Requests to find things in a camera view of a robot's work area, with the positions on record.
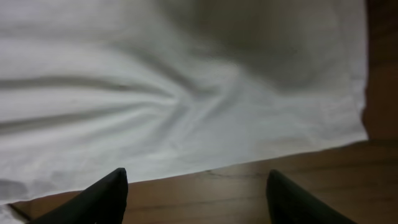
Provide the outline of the white printed t-shirt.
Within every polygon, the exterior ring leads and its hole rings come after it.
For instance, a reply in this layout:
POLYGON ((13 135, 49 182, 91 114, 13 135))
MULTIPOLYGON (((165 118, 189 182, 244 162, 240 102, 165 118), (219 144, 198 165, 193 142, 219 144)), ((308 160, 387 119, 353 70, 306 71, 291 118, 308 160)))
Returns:
POLYGON ((9 203, 367 139, 364 1, 1 1, 9 203))

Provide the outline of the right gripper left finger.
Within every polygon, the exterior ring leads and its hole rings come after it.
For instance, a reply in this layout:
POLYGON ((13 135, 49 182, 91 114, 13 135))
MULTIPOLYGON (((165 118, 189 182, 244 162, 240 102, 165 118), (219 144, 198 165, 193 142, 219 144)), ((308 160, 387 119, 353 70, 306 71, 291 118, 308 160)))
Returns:
POLYGON ((127 194, 126 170, 117 168, 30 224, 122 224, 127 194))

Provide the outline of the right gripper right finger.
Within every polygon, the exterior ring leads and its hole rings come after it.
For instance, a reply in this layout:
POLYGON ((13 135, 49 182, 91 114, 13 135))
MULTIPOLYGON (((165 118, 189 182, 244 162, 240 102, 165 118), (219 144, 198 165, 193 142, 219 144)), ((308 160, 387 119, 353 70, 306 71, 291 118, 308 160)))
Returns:
POLYGON ((277 170, 269 172, 266 197, 273 224, 355 224, 277 170))

